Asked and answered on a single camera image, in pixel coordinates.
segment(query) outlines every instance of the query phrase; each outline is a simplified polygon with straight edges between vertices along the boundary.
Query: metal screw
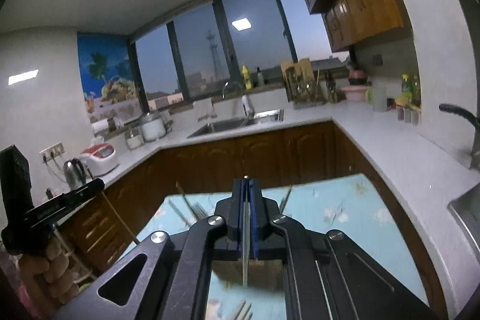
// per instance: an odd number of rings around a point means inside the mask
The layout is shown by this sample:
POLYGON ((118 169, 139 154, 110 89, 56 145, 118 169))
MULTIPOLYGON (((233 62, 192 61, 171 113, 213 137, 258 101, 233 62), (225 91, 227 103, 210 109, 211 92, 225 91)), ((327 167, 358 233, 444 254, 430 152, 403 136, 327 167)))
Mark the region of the metal screw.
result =
POLYGON ((275 217, 273 217, 272 220, 275 224, 285 224, 287 221, 287 216, 284 216, 283 214, 279 214, 275 217))
POLYGON ((338 229, 332 229, 328 234, 328 237, 334 241, 342 240, 343 236, 343 232, 338 229))
POLYGON ((166 239, 166 235, 165 235, 165 232, 162 232, 162 231, 156 231, 156 232, 153 232, 152 235, 150 236, 150 239, 154 242, 154 243, 161 243, 162 241, 165 241, 166 239))
POLYGON ((208 219, 208 223, 211 226, 219 226, 220 224, 223 224, 223 218, 220 216, 212 216, 208 219))

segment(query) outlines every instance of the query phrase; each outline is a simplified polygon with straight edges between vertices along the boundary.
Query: hand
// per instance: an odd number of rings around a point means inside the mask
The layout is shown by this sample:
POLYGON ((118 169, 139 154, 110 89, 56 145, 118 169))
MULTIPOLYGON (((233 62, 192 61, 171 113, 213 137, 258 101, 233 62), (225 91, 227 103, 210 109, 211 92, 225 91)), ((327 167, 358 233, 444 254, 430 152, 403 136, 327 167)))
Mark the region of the hand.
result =
POLYGON ((30 298, 47 316, 51 316, 61 304, 75 297, 79 288, 68 269, 69 260, 56 238, 49 241, 45 256, 23 255, 17 269, 30 298))

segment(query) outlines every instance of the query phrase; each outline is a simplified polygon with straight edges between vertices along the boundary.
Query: rice cooker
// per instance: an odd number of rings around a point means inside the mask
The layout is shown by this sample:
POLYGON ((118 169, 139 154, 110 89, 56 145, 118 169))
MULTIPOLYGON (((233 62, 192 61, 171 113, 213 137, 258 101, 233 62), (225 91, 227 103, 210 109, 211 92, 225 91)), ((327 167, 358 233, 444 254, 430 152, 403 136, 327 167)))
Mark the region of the rice cooker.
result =
POLYGON ((102 176, 118 165, 115 148, 108 143, 97 144, 82 151, 80 160, 92 172, 93 176, 102 176))

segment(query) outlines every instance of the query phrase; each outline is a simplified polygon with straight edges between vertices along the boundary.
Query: sky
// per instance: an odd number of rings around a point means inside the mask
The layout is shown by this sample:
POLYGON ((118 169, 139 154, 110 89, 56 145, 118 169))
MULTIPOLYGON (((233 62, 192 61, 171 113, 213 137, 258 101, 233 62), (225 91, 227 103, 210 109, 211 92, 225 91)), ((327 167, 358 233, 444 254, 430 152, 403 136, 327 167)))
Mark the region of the sky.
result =
MULTIPOLYGON (((292 60, 275 0, 222 0, 239 66, 251 72, 292 60), (237 31, 232 22, 247 18, 251 28, 237 31)), ((281 0, 299 59, 318 60, 332 52, 321 15, 310 15, 304 0, 281 0)), ((214 34, 225 77, 228 68, 211 4, 200 6, 174 19, 177 41, 186 75, 203 71, 214 75, 212 53, 206 35, 214 34)), ((172 93, 177 88, 166 26, 161 26, 136 43, 138 63, 146 92, 172 93)))

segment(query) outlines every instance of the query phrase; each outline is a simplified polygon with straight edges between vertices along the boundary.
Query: palm tree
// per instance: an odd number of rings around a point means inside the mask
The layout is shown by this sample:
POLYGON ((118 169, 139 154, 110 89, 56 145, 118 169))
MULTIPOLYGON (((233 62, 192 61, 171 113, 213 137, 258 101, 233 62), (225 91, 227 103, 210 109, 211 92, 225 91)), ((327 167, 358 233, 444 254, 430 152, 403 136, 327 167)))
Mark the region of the palm tree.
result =
POLYGON ((107 67, 107 57, 102 55, 100 52, 95 52, 90 54, 92 56, 93 63, 88 66, 88 72, 93 79, 102 78, 107 84, 105 79, 105 74, 108 72, 109 68, 107 67))
POLYGON ((126 60, 122 61, 117 65, 117 73, 120 77, 128 80, 132 79, 130 65, 126 60))

